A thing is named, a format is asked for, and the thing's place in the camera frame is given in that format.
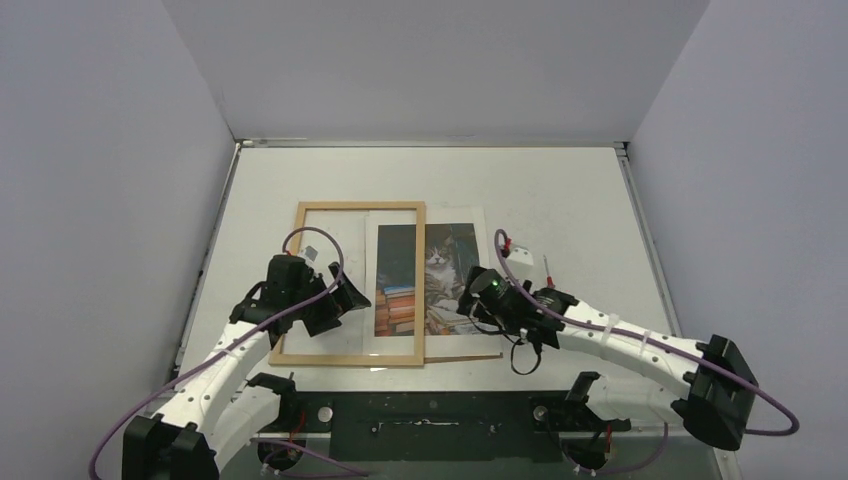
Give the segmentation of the wooden picture frame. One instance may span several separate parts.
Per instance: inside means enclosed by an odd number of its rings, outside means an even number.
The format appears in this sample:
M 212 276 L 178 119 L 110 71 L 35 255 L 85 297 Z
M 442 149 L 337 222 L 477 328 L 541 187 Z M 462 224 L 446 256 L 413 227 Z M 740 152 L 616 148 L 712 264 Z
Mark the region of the wooden picture frame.
M 283 242 L 283 247 L 294 241 L 300 247 L 302 227 L 306 217 L 314 211 L 413 211 L 415 213 L 415 318 L 413 353 L 411 355 L 302 355 L 284 353 L 281 338 L 268 356 L 268 365 L 305 367 L 421 367 L 425 363 L 425 230 L 426 204 L 423 201 L 301 201 L 295 217 L 295 231 Z

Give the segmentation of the blue red screwdriver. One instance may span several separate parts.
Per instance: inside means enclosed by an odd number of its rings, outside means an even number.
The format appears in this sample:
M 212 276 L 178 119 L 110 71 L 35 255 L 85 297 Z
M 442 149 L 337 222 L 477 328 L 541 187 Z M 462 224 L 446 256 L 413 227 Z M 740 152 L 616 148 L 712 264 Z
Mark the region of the blue red screwdriver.
M 553 276 L 551 274 L 548 258 L 547 258 L 546 255 L 543 256 L 543 266 L 544 266 L 544 271 L 545 271 L 545 275 L 546 275 L 546 285 L 547 285 L 547 287 L 548 288 L 555 288 L 556 285 L 555 285 Z

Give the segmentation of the cat photo print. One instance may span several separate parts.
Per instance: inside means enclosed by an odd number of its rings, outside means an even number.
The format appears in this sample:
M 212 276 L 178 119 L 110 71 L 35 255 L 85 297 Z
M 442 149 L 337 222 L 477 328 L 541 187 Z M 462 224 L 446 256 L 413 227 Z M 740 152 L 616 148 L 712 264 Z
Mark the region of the cat photo print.
M 416 224 L 411 211 L 375 211 L 366 217 L 366 285 L 374 306 L 363 327 L 375 353 L 406 353 L 415 333 Z M 424 242 L 424 333 L 430 357 L 499 356 L 493 328 L 476 328 L 459 314 L 459 299 L 474 266 L 489 266 L 480 207 L 433 208 Z

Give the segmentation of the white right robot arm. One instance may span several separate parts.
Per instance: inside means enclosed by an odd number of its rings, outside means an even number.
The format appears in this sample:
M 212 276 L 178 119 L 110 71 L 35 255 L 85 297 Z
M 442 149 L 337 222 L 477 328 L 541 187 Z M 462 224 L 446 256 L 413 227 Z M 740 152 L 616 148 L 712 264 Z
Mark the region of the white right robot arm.
M 595 356 L 652 381 L 635 391 L 602 396 L 582 390 L 565 402 L 568 421 L 593 427 L 602 418 L 680 423 L 695 439 L 737 451 L 759 382 L 732 340 L 679 338 L 643 329 L 552 288 L 533 293 L 494 269 L 473 267 L 458 312 L 529 342 Z

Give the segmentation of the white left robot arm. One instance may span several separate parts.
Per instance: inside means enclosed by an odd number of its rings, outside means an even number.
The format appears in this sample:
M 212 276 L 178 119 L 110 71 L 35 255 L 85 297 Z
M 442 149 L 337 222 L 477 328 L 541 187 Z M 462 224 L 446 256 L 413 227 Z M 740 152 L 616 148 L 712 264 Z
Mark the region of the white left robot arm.
M 174 385 L 152 415 L 133 418 L 123 434 L 124 479 L 217 479 L 261 429 L 282 431 L 297 420 L 293 380 L 254 367 L 296 321 L 317 336 L 371 303 L 339 263 L 330 284 L 303 257 L 278 254 L 266 278 L 237 303 L 207 358 Z

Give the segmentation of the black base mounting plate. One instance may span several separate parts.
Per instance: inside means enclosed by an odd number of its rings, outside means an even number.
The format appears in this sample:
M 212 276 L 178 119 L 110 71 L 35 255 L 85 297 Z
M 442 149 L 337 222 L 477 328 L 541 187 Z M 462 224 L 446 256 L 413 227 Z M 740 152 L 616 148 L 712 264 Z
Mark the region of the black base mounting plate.
M 326 434 L 342 461 L 487 461 L 561 459 L 554 440 L 575 435 L 601 452 L 607 431 L 628 420 L 602 420 L 564 391 L 300 392 L 264 434 Z

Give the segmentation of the brown frame backing board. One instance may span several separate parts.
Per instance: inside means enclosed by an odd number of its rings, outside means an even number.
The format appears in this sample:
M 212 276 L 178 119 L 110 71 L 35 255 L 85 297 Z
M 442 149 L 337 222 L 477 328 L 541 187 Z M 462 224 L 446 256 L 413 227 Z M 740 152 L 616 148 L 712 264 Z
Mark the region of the brown frame backing board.
M 440 364 L 440 363 L 455 363 L 481 360 L 494 360 L 503 358 L 502 353 L 487 354 L 487 355 L 468 355 L 468 356 L 450 356 L 450 357 L 426 357 L 424 364 Z

